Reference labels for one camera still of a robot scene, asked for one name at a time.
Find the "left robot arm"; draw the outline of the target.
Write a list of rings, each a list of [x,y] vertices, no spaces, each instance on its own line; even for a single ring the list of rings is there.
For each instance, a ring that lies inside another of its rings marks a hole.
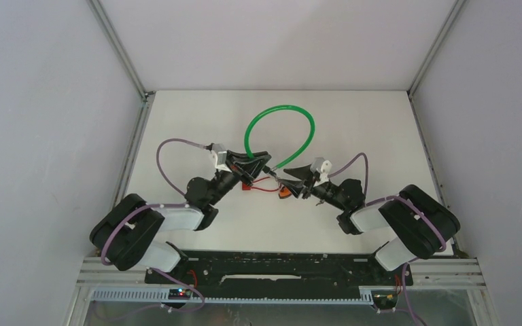
[[[239,183],[251,185],[271,159],[266,151],[216,151],[212,179],[191,179],[181,204],[149,204],[138,194],[123,198],[91,231],[90,241],[101,252],[101,263],[119,271],[135,266],[160,270],[172,283],[188,273],[187,256],[171,242],[155,237],[166,231],[201,231],[218,214],[215,205]]]

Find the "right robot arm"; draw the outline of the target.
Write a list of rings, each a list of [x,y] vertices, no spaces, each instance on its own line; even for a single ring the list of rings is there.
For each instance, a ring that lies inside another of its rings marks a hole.
[[[460,231],[458,218],[420,187],[410,184],[396,195],[367,201],[363,181],[345,179],[335,184],[329,178],[329,165],[320,160],[287,168],[284,172],[289,177],[279,181],[295,198],[315,197],[340,210],[336,220],[345,234],[392,229],[396,237],[378,248],[368,265],[375,283],[387,283],[406,263],[445,251],[447,242]]]

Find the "red cable lock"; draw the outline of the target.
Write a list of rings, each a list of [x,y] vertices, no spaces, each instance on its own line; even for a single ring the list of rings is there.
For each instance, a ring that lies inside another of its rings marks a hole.
[[[264,184],[271,181],[272,185],[264,186]],[[260,192],[278,192],[281,188],[281,184],[273,177],[261,177],[252,182],[252,184],[241,183],[241,189],[243,191],[255,190]]]

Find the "silver keys of green lock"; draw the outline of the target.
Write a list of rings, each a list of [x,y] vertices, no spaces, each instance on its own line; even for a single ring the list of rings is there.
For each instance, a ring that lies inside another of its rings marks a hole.
[[[268,175],[270,175],[278,184],[281,184],[281,179],[279,178],[279,175],[275,171],[270,170],[268,172]]]

